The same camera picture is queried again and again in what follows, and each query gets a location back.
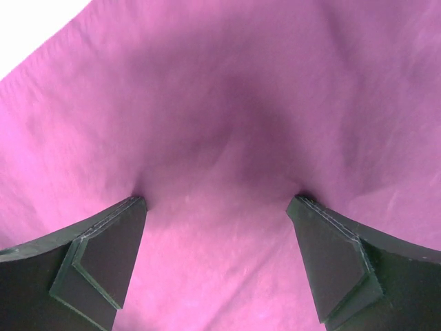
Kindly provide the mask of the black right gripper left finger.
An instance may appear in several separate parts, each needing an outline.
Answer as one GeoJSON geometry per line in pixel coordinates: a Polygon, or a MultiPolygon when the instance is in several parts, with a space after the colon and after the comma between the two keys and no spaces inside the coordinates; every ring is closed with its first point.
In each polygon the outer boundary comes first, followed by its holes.
{"type": "Polygon", "coordinates": [[[1,251],[2,330],[111,330],[145,226],[143,197],[1,251]]]}

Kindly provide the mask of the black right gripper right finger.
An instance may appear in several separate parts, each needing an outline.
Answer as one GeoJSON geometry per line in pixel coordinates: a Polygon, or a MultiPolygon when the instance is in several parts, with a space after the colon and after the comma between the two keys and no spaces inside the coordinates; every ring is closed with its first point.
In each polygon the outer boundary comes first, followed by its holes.
{"type": "Polygon", "coordinates": [[[327,330],[440,329],[440,252],[297,194],[289,203],[319,321],[327,330]]]}

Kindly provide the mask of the purple surgical drape cloth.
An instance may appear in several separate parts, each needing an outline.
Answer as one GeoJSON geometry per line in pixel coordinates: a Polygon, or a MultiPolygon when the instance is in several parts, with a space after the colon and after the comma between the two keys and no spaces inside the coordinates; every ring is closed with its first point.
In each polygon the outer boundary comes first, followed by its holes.
{"type": "Polygon", "coordinates": [[[116,330],[319,330],[306,190],[440,249],[439,1],[92,1],[1,82],[1,247],[138,194],[116,330]]]}

